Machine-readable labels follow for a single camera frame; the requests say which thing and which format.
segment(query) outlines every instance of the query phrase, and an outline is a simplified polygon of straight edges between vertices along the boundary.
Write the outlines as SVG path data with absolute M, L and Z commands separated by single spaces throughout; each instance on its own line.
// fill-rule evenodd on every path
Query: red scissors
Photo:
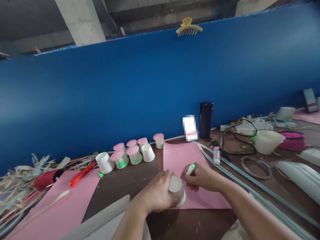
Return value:
M 79 172 L 69 183 L 70 187 L 74 187 L 79 180 L 84 177 L 92 168 L 96 166 L 96 161 L 93 161 L 88 167 Z

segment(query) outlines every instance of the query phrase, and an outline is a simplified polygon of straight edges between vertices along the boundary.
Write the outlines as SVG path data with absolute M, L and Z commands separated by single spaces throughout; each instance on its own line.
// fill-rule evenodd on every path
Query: pink paper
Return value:
M 175 175 L 181 176 L 184 167 L 191 163 L 208 163 L 195 143 L 168 144 L 163 146 L 163 170 L 171 169 Z M 186 201 L 176 209 L 225 209 L 231 208 L 227 200 L 218 192 L 209 192 L 200 188 L 191 191 L 186 185 Z
M 71 188 L 69 183 L 79 172 L 65 171 L 40 202 L 16 226 L 8 238 L 10 240 L 58 240 L 78 227 L 82 222 L 91 197 L 100 180 L 98 176 L 99 169 L 93 169 L 74 188 Z M 20 225 L 39 210 L 53 203 L 61 193 L 67 190 L 70 192 L 66 196 L 15 233 L 15 230 Z
M 320 124 L 320 111 L 315 113 L 306 113 L 305 108 L 299 108 L 294 112 L 292 119 Z

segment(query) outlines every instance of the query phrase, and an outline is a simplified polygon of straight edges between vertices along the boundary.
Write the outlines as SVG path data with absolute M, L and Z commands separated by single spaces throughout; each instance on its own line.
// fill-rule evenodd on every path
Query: wooden table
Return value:
M 298 130 L 305 134 L 306 144 L 320 146 L 320 125 L 295 121 L 297 128 L 309 127 L 308 129 Z M 220 142 L 221 132 L 213 130 L 211 138 Z M 178 144 L 184 143 L 184 138 L 177 138 L 167 141 L 167 143 Z M 210 141 L 200 140 L 206 146 L 209 146 Z M 243 149 L 242 145 L 236 142 L 232 134 L 225 134 L 226 150 L 236 153 L 239 149 Z M 158 171 L 163 171 L 163 150 L 156 149 L 153 144 L 153 149 L 156 154 L 156 159 L 149 163 L 139 163 L 138 165 L 128 165 L 124 169 L 114 170 L 105 175 L 99 182 L 95 193 L 92 196 L 88 206 L 84 221 L 94 214 L 101 211 L 114 201 L 120 199 L 126 194 L 130 194 L 133 198 L 147 183 L 152 179 Z M 245 148 L 244 151 L 250 152 L 251 149 Z M 320 167 L 311 164 L 298 156 L 295 152 L 289 152 L 277 149 L 275 154 L 263 155 L 256 154 L 253 157 L 262 159 L 272 168 L 273 177 L 268 180 L 259 180 L 264 186 L 275 192 L 277 195 L 285 199 L 287 202 L 312 217 L 317 222 L 320 222 L 320 207 L 308 195 L 306 195 L 297 185 L 284 178 L 275 168 L 278 161 L 299 162 L 304 163 L 317 172 L 320 172 Z M 232 163 L 242 169 L 240 158 L 241 156 L 230 156 Z M 260 168 L 252 161 L 246 161 L 246 165 L 252 172 L 257 174 L 265 174 L 265 170 Z M 256 185 L 251 183 L 246 178 L 242 177 L 228 165 L 221 163 L 225 169 L 231 172 L 238 179 L 253 188 L 267 200 L 270 200 L 278 209 L 289 216 L 292 220 L 298 223 L 301 227 L 313 234 L 317 239 L 320 238 L 320 232 L 307 223 L 304 219 L 287 209 L 277 200 L 273 199 L 267 193 L 262 191 Z M 222 210 L 167 210 L 162 213 L 152 213 L 147 217 L 147 222 L 153 240 L 160 239 L 221 239 L 223 234 L 230 229 L 232 224 L 237 219 L 232 209 Z

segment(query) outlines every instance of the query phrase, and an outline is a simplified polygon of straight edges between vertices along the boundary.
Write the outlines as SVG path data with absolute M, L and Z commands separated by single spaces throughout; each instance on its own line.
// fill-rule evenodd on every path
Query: green marker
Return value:
M 193 172 L 195 166 L 194 164 L 191 164 L 190 167 L 188 168 L 188 171 L 186 172 L 186 175 L 190 176 L 190 174 Z

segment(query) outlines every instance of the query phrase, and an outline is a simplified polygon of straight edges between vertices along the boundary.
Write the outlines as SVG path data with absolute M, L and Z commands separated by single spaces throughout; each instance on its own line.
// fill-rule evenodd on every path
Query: glue bottle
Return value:
M 219 147 L 213 148 L 213 163 L 220 165 L 220 150 Z

